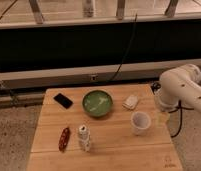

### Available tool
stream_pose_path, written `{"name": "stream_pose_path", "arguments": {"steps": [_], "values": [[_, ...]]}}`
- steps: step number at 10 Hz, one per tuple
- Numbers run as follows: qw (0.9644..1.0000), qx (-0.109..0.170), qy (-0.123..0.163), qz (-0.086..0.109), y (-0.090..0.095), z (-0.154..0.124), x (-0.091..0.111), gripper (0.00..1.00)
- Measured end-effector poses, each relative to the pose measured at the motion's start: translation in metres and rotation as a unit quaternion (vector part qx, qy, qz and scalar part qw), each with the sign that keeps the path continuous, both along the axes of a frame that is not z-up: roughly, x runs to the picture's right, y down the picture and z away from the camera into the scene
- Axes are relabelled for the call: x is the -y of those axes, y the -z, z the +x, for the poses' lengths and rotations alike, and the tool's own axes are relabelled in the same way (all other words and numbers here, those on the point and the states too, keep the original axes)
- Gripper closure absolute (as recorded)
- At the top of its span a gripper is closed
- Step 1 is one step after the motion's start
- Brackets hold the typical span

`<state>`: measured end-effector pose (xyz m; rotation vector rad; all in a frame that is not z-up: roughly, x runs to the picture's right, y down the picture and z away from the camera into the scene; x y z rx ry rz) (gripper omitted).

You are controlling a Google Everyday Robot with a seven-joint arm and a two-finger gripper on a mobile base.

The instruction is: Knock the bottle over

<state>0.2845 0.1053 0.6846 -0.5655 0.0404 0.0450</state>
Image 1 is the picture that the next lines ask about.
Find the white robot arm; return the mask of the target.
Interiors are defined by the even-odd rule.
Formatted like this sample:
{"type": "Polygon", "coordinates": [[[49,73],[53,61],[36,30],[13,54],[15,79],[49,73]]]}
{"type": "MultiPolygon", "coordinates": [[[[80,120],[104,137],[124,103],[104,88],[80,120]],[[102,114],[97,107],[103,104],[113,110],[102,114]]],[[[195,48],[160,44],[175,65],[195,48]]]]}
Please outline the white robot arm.
{"type": "Polygon", "coordinates": [[[167,70],[160,75],[160,89],[155,93],[155,103],[161,111],[171,111],[179,101],[201,113],[201,70],[186,64],[167,70]]]}

